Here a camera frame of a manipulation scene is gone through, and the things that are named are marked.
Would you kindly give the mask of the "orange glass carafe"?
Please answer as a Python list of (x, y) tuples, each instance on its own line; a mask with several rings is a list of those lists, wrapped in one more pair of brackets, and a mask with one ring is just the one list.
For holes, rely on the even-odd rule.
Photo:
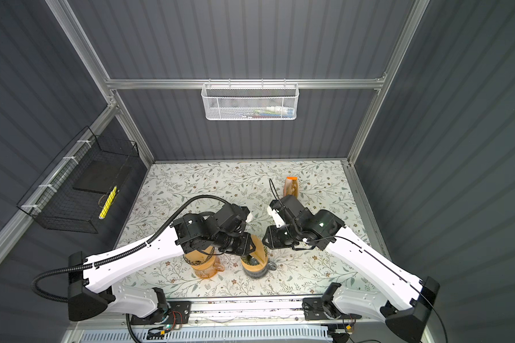
[(220, 261), (220, 255), (213, 246), (204, 250), (194, 250), (185, 254), (183, 258), (192, 267), (195, 276), (200, 279), (210, 279), (217, 273), (225, 271), (225, 267)]

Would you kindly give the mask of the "grey glass carafe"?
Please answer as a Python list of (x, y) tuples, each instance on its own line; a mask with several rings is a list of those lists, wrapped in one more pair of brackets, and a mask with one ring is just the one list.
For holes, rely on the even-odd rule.
[(244, 273), (252, 279), (260, 279), (266, 276), (266, 274), (269, 273), (269, 271), (275, 271), (278, 268), (277, 264), (272, 261), (269, 261), (266, 264), (256, 265), (246, 264), (243, 262), (242, 266)]

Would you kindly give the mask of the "green glass dripper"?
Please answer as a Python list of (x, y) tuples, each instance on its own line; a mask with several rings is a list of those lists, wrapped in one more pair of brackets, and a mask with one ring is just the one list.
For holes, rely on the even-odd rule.
[(241, 261), (248, 266), (258, 266), (260, 264), (252, 255), (242, 256)]

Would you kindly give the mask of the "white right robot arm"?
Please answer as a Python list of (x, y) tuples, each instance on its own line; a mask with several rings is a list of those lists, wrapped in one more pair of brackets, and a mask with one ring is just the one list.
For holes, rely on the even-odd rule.
[(366, 278), (376, 291), (358, 291), (333, 282), (317, 309), (332, 320), (359, 316), (384, 323), (405, 342), (420, 342), (439, 293), (440, 284), (409, 273), (368, 246), (339, 217), (328, 210), (313, 214), (294, 196), (273, 200), (268, 214), (275, 224), (267, 228), (263, 244), (270, 250), (300, 243), (342, 260)]

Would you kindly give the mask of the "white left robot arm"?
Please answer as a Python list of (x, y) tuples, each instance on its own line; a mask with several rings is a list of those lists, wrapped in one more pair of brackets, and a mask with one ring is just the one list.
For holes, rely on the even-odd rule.
[(68, 316), (72, 322), (96, 317), (103, 312), (154, 317), (166, 303), (160, 290), (139, 290), (122, 285), (122, 280), (161, 261), (201, 252), (214, 247), (225, 254), (245, 256), (255, 244), (245, 226), (253, 218), (247, 207), (224, 204), (217, 212), (185, 214), (167, 225), (155, 240), (146, 237), (109, 252), (85, 256), (71, 254), (68, 266), (87, 270), (68, 271)]

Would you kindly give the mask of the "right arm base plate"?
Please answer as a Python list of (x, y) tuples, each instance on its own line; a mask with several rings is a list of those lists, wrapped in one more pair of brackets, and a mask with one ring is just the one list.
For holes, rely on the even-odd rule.
[(332, 299), (323, 297), (305, 297), (302, 308), (307, 321), (313, 320), (360, 320), (360, 314), (344, 314), (334, 304)]

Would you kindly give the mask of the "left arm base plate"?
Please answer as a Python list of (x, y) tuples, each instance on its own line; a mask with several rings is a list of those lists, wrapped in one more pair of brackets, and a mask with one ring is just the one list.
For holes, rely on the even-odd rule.
[(190, 318), (192, 303), (189, 301), (168, 302), (167, 309), (159, 308), (150, 316), (139, 318), (132, 315), (131, 325), (187, 324)]

